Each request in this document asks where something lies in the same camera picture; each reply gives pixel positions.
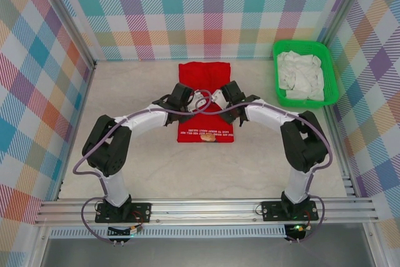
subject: red cloth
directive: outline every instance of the red cloth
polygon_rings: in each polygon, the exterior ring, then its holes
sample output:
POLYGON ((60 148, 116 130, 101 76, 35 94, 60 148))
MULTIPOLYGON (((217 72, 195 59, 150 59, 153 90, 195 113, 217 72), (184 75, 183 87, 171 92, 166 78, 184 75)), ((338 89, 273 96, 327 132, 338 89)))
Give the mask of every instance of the red cloth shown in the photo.
MULTIPOLYGON (((179 81, 193 90, 205 89, 211 93, 229 83, 231 80, 229 63, 179 64, 179 81)), ((221 108, 212 103, 207 112, 219 111, 221 108)), ((179 124, 177 141, 188 142, 221 142, 231 143, 233 126, 226 123, 219 115, 197 114, 185 123, 179 124)))

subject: plaid wall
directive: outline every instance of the plaid wall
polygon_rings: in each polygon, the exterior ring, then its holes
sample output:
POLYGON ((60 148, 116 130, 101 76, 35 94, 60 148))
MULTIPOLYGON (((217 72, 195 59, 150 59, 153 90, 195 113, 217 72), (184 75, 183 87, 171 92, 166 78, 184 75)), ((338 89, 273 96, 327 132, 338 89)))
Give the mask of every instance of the plaid wall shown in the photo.
POLYGON ((331 26, 336 14, 338 13, 338 9, 340 8, 340 5, 343 3, 344 0, 336 0, 335 3, 333 4, 331 11, 329 12, 328 17, 325 20, 324 27, 322 28, 321 32, 319 33, 318 36, 318 41, 322 41, 324 35, 326 34, 326 31, 329 29, 331 26))
POLYGON ((71 144, 89 68, 48 0, 0 0, 0 266, 20 266, 71 144))
POLYGON ((270 57, 279 39, 317 39, 337 8, 335 0, 65 3, 94 55, 107 60, 270 57))
POLYGON ((356 0, 331 52, 342 142, 400 266, 400 0, 356 0))

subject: green basket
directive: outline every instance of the green basket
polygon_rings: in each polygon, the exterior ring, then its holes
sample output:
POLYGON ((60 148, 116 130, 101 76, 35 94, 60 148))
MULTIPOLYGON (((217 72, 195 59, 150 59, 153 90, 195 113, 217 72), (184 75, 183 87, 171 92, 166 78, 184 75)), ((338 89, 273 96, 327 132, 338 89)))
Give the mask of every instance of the green basket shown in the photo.
POLYGON ((281 40, 274 45, 274 64, 275 64, 275 85, 276 94, 281 106, 301 106, 304 108, 320 108, 334 104, 339 99, 338 86, 336 84, 335 74, 331 54, 328 48, 314 41, 281 40), (286 98, 286 90, 279 88, 278 60, 277 56, 290 50, 295 53, 306 55, 313 54, 321 60, 321 69, 324 74, 324 101, 315 100, 296 100, 286 98))

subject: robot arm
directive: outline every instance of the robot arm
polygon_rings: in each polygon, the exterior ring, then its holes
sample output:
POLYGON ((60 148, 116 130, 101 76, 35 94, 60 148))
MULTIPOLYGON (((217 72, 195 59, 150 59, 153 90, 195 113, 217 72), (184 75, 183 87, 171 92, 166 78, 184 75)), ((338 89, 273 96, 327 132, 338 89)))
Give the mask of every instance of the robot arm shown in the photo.
MULTIPOLYGON (((195 105, 202 98, 202 94, 194 92, 191 88, 178 83, 170 95, 166 95, 150 104, 145 110, 148 113, 135 116, 113 132, 110 142, 103 143, 87 159, 89 165, 95 168, 100 175, 107 189, 105 203, 109 209, 114 210, 115 215, 125 220, 131 209, 131 196, 125 187, 122 167, 126 161, 128 147, 131 138, 151 129, 167 126, 175 121, 183 123, 192 116, 167 113, 165 111, 151 111, 152 109, 168 109, 170 111, 190 112, 195 110, 195 105)), ((111 118, 107 115, 101 116, 94 125, 86 144, 82 149, 82 155, 88 153, 109 130, 120 121, 127 119, 127 116, 111 118)))
POLYGON ((324 161, 328 150, 311 128, 288 115, 299 116, 308 121, 324 136, 315 115, 310 111, 301 114, 285 111, 271 106, 255 95, 245 97, 235 81, 217 90, 212 100, 221 109, 249 103, 220 114, 229 124, 236 118, 240 119, 240 125, 244 121, 255 121, 282 134, 285 155, 292 166, 288 186, 281 196, 282 209, 289 219, 302 214, 309 202, 308 188, 313 177, 313 168, 324 161))
MULTIPOLYGON (((205 104, 206 101, 201 100, 202 97, 201 93, 194 92, 183 84, 177 84, 171 95, 166 95, 150 104, 147 107, 148 113, 137 115, 122 123, 113 132, 112 140, 103 143, 88 157, 89 165, 95 168, 106 185, 107 196, 104 203, 107 210, 112 211, 113 216, 117 216, 119 218, 117 220, 120 220, 114 222, 125 221, 133 211, 131 196, 125 188, 121 171, 131 137, 136 138, 150 129, 167 126, 175 121, 180 123, 187 121, 193 115, 184 116, 174 112, 194 111, 198 101, 199 107, 205 104), (151 111, 157 108, 168 109, 170 113, 151 111)), ((212 96, 212 101, 222 109, 228 109, 220 116, 229 124, 237 118, 240 119, 240 125, 244 121, 255 121, 282 134, 286 158, 292 169, 288 187, 282 192, 281 209, 289 219, 303 214, 304 208, 310 202, 307 188, 313 176, 312 168, 324 161, 328 150, 311 128, 293 116, 301 117, 322 133, 315 115, 309 111, 302 114, 288 112, 267 104, 255 95, 245 97, 235 81, 217 90, 212 96), (234 107, 240 103, 247 104, 234 107)), ((82 154, 85 155, 93 149, 113 126, 124 119, 127 117, 101 116, 89 135, 82 154)))

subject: white towel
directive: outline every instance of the white towel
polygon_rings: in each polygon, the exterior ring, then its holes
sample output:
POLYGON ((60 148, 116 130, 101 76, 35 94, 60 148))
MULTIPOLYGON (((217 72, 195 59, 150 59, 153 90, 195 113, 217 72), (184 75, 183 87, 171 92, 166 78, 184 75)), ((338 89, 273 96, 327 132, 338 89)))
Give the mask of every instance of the white towel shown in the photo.
POLYGON ((290 51, 280 53, 277 61, 279 87, 287 90, 288 99, 324 100, 324 75, 318 57, 290 51))

